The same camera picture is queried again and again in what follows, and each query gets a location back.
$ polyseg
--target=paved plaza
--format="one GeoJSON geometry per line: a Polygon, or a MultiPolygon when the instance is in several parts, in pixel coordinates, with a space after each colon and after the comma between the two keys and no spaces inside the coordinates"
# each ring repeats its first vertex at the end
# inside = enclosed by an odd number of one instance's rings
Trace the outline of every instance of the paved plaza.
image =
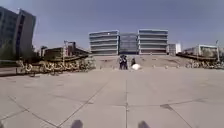
{"type": "Polygon", "coordinates": [[[223,119],[221,70],[0,77],[4,128],[223,128],[223,119]]]}

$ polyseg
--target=gray pavement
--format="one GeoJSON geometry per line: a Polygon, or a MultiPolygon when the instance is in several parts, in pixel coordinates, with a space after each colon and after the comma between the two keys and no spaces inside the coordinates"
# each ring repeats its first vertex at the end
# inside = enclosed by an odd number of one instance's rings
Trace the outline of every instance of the gray pavement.
{"type": "Polygon", "coordinates": [[[223,76],[146,68],[2,77],[0,120],[5,128],[223,128],[223,76]]]}

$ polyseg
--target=street light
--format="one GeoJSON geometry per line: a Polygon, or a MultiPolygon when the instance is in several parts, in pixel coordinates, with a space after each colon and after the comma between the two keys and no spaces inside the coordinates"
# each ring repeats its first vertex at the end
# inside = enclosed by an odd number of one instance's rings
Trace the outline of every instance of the street light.
{"type": "Polygon", "coordinates": [[[217,40],[215,43],[216,43],[217,59],[218,59],[218,62],[219,62],[220,61],[220,58],[219,58],[219,46],[218,46],[219,40],[217,40]]]}

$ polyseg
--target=blue sky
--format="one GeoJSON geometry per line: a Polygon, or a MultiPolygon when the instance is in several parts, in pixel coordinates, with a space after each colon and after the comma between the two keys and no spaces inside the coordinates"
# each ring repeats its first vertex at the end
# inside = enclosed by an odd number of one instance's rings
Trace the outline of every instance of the blue sky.
{"type": "Polygon", "coordinates": [[[0,0],[0,5],[37,17],[36,47],[68,40],[88,48],[89,32],[144,28],[167,29],[169,42],[180,41],[184,48],[217,39],[224,46],[223,0],[0,0]]]}

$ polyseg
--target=building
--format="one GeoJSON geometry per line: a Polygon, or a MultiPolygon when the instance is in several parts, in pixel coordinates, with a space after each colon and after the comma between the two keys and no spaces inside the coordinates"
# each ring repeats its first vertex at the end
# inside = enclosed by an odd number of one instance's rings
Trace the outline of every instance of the building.
{"type": "Polygon", "coordinates": [[[178,44],[168,44],[169,55],[176,55],[181,52],[181,45],[178,44]]]}
{"type": "Polygon", "coordinates": [[[93,55],[157,54],[167,55],[168,31],[140,29],[138,33],[116,31],[89,34],[93,55]]]}
{"type": "Polygon", "coordinates": [[[24,58],[31,57],[31,53],[33,50],[32,40],[35,24],[36,17],[20,9],[13,41],[15,46],[14,54],[17,58],[20,56],[24,58]]]}
{"type": "Polygon", "coordinates": [[[166,55],[168,31],[140,29],[138,31],[139,54],[166,55]]]}
{"type": "Polygon", "coordinates": [[[217,46],[197,45],[183,50],[183,53],[195,56],[214,57],[217,56],[217,46]]]}
{"type": "Polygon", "coordinates": [[[77,46],[76,42],[64,42],[64,47],[50,48],[44,50],[44,58],[47,60],[78,56],[78,55],[88,55],[89,51],[77,46]]]}
{"type": "Polygon", "coordinates": [[[90,33],[89,40],[93,55],[118,55],[119,31],[90,33]]]}
{"type": "Polygon", "coordinates": [[[18,15],[0,6],[0,47],[13,43],[18,15]]]}
{"type": "Polygon", "coordinates": [[[74,55],[88,55],[90,52],[85,50],[84,48],[78,46],[76,42],[68,42],[67,43],[67,55],[74,56],[74,55]]]}
{"type": "Polygon", "coordinates": [[[136,33],[120,34],[119,54],[138,54],[138,35],[136,33]]]}
{"type": "Polygon", "coordinates": [[[35,23],[36,17],[27,11],[20,9],[16,14],[0,7],[0,47],[10,43],[17,59],[31,57],[35,23]]]}

